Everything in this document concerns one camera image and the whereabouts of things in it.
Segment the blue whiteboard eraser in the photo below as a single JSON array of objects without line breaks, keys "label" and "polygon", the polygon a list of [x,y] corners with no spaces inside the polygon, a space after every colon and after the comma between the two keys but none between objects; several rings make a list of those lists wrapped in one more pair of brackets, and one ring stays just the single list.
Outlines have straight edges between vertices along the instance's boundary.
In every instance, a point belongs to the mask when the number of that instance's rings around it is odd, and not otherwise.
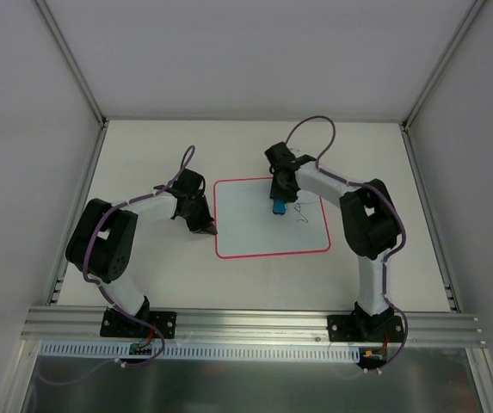
[{"label": "blue whiteboard eraser", "polygon": [[278,216],[284,216],[287,213],[287,203],[283,200],[274,200],[272,213]]}]

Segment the pink-framed whiteboard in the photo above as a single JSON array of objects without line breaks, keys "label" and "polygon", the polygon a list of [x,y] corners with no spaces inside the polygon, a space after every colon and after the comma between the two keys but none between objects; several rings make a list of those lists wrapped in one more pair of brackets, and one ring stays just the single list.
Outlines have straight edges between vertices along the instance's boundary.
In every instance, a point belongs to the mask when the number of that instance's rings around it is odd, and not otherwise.
[{"label": "pink-framed whiteboard", "polygon": [[221,259],[323,253],[331,238],[322,199],[299,191],[284,216],[272,213],[269,177],[220,180],[213,185],[213,214]]}]

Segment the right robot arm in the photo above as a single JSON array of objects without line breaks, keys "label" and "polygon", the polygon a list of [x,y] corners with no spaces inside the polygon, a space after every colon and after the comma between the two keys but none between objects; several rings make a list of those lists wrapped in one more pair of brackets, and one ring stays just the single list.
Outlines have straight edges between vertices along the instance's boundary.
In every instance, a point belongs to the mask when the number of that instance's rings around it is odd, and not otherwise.
[{"label": "right robot arm", "polygon": [[299,191],[312,193],[340,210],[346,242],[358,257],[359,293],[354,309],[337,330],[353,341],[383,339],[386,324],[394,317],[385,292],[385,262],[404,234],[385,184],[378,179],[351,182],[323,169],[312,156],[295,156],[284,142],[272,145],[264,155],[272,175],[273,214],[284,215]]}]

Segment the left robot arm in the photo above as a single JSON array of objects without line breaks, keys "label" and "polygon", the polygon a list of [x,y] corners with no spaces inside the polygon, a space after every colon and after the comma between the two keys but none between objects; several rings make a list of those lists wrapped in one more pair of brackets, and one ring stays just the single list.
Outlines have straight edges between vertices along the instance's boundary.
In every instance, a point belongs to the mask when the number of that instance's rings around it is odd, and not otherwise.
[{"label": "left robot arm", "polygon": [[95,285],[120,316],[130,336],[143,335],[150,326],[150,302],[126,274],[136,230],[143,222],[181,218],[194,234],[215,236],[217,229],[205,195],[205,177],[184,169],[166,185],[119,203],[90,200],[66,246],[65,258]]}]

